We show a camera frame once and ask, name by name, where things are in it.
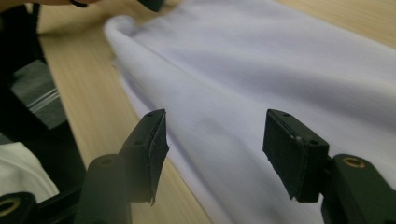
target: fabric fold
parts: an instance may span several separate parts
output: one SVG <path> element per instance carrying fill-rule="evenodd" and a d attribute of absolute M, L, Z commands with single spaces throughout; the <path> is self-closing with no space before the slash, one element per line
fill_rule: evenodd
<path fill-rule="evenodd" d="M 269 108 L 396 186 L 395 49 L 264 0 L 187 0 L 105 31 L 138 114 L 166 109 L 169 158 L 214 223 L 322 222 L 320 203 L 290 201 L 262 152 Z"/>
<path fill-rule="evenodd" d="M 0 195 L 30 192 L 38 203 L 59 193 L 40 161 L 22 143 L 0 145 Z"/>

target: metal screw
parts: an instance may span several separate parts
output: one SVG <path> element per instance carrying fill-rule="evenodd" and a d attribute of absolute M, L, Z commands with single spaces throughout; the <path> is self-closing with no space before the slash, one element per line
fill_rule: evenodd
<path fill-rule="evenodd" d="M 343 162 L 346 165 L 355 167 L 355 168 L 364 168 L 366 166 L 366 164 L 364 164 L 364 162 L 362 162 L 361 160 L 358 160 L 356 158 L 353 158 L 353 157 L 343 158 Z"/>
<path fill-rule="evenodd" d="M 6 215 L 13 212 L 21 204 L 20 198 L 8 198 L 0 202 L 0 217 L 5 217 Z"/>

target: white garment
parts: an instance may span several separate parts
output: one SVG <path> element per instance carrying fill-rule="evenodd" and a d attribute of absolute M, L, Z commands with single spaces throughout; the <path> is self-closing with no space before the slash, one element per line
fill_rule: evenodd
<path fill-rule="evenodd" d="M 215 223 L 322 223 L 262 152 L 268 108 L 396 187 L 396 50 L 270 0 L 186 0 L 106 24 L 138 114 L 167 111 L 169 158 Z"/>
<path fill-rule="evenodd" d="M 22 143 L 0 145 L 0 196 L 30 192 L 41 203 L 59 193 L 40 161 Z"/>

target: white fabric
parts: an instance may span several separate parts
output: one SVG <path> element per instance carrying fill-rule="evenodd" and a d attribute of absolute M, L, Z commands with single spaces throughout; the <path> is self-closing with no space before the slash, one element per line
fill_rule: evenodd
<path fill-rule="evenodd" d="M 322 223 L 262 152 L 283 110 L 396 187 L 396 51 L 270 0 L 186 0 L 106 36 L 140 116 L 165 108 L 169 157 L 215 223 Z"/>
<path fill-rule="evenodd" d="M 40 161 L 22 143 L 0 145 L 0 196 L 30 192 L 41 203 L 59 193 Z"/>

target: screw hole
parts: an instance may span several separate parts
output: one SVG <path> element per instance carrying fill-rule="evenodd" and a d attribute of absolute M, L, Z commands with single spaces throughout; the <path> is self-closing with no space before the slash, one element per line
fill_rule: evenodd
<path fill-rule="evenodd" d="M 315 140 L 311 140 L 311 141 L 309 141 L 309 144 L 317 146 L 317 145 L 319 145 L 319 142 L 317 142 Z"/>
<path fill-rule="evenodd" d="M 113 162 L 114 162 L 113 159 L 111 159 L 111 158 L 105 158 L 105 159 L 101 160 L 101 161 L 99 162 L 99 164 L 100 164 L 100 166 L 102 166 L 102 167 L 108 167 L 108 166 L 111 166 L 111 165 L 113 164 Z"/>
<path fill-rule="evenodd" d="M 352 158 L 352 157 L 347 157 L 343 159 L 343 162 L 351 167 L 355 167 L 355 168 L 364 168 L 366 166 L 366 164 L 364 164 L 364 162 L 356 159 L 356 158 Z"/>

